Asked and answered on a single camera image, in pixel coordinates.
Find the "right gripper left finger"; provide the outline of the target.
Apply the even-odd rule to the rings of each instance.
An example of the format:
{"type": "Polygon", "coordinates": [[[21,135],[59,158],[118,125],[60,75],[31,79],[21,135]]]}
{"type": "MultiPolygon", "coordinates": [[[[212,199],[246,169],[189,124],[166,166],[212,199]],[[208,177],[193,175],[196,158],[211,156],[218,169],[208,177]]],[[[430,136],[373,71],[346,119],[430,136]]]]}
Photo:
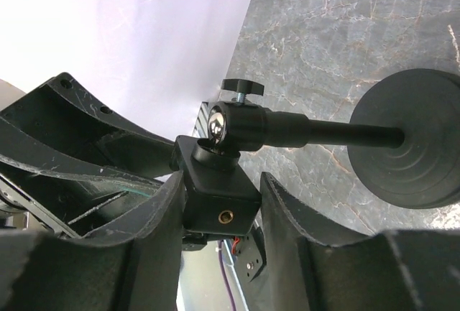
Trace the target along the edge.
{"type": "Polygon", "coordinates": [[[1,232],[3,310],[174,310],[183,238],[184,183],[85,238],[1,232]]]}

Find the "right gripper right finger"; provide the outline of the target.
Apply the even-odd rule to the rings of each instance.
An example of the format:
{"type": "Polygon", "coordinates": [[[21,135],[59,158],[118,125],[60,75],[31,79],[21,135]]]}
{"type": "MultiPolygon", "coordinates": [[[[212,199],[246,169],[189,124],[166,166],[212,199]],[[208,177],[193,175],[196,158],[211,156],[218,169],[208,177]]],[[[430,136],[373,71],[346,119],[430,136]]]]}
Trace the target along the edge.
{"type": "Polygon", "coordinates": [[[459,232],[387,230],[367,236],[260,180],[276,310],[457,310],[459,232]]]}

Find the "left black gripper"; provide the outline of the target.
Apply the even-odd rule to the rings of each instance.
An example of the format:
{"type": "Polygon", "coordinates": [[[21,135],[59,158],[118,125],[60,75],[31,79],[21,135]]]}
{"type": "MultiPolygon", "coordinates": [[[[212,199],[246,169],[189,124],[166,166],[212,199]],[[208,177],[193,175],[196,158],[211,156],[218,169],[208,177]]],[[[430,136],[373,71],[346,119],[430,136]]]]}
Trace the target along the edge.
{"type": "MultiPolygon", "coordinates": [[[[185,214],[183,250],[197,251],[209,241],[227,239],[238,277],[255,278],[265,265],[265,254],[253,226],[261,195],[244,174],[184,176],[185,214]]],[[[160,189],[151,200],[160,202],[160,189]]]]}

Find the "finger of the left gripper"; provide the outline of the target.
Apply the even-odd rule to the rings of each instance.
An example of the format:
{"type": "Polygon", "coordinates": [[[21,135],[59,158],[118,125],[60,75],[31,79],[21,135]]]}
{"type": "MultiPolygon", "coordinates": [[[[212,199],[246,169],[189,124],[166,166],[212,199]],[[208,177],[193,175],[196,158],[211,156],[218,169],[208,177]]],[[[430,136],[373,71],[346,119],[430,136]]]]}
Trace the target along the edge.
{"type": "Polygon", "coordinates": [[[70,157],[141,177],[172,172],[173,142],[132,123],[61,73],[1,111],[1,118],[70,157]]]}
{"type": "Polygon", "coordinates": [[[115,164],[64,155],[1,155],[1,198],[57,234],[82,238],[155,197],[164,154],[135,154],[115,164]]]}

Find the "black phone stand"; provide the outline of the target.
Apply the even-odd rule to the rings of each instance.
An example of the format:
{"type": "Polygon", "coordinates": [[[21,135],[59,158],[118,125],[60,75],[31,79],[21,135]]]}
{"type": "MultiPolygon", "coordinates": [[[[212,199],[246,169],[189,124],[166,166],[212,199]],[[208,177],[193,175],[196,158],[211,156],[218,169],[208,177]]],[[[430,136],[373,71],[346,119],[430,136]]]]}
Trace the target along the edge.
{"type": "Polygon", "coordinates": [[[184,176],[183,249],[248,234],[262,203],[239,165],[264,147],[346,147],[354,173],[379,199],[400,208],[459,201],[459,77],[432,69],[394,73],[372,86],[349,122],[319,121],[247,100],[262,84],[227,78],[236,94],[209,111],[204,138],[179,136],[170,166],[184,176]]]}

